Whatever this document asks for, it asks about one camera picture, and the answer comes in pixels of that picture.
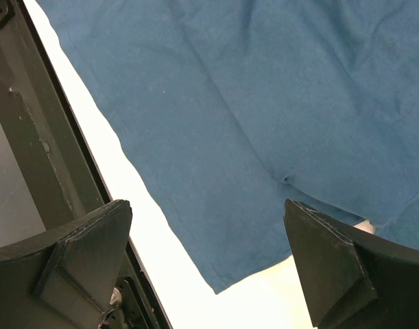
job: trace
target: cloth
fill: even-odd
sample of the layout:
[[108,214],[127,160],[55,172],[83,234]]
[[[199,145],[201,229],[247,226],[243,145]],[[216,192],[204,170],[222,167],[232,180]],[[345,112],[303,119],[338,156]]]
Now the cloth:
[[38,2],[215,292],[287,198],[419,248],[419,0]]

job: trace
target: white surface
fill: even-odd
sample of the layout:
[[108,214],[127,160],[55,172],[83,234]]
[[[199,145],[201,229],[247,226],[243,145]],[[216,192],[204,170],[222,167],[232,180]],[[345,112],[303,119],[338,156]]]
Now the white surface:
[[[173,235],[116,134],[62,52],[35,0],[25,0],[73,111],[115,199],[128,199],[130,236],[174,329],[309,329],[311,322],[293,258],[215,295]],[[371,230],[367,223],[362,227]]]

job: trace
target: gray floor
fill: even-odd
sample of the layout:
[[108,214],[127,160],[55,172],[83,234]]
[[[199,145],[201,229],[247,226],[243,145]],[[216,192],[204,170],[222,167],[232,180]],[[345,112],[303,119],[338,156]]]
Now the gray floor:
[[45,231],[0,124],[0,247]]

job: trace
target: black metal frame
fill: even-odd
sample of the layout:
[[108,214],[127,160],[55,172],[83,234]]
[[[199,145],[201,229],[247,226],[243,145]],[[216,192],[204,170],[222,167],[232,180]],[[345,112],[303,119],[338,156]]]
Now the black metal frame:
[[[0,0],[0,122],[47,229],[107,204],[110,195],[21,0]],[[171,328],[129,240],[127,280],[147,328]]]

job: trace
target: blue towel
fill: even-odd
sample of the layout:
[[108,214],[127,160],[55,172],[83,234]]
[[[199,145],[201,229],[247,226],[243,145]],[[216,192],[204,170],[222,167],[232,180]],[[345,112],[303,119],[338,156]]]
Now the blue towel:
[[38,2],[216,293],[287,198],[419,249],[419,0]]

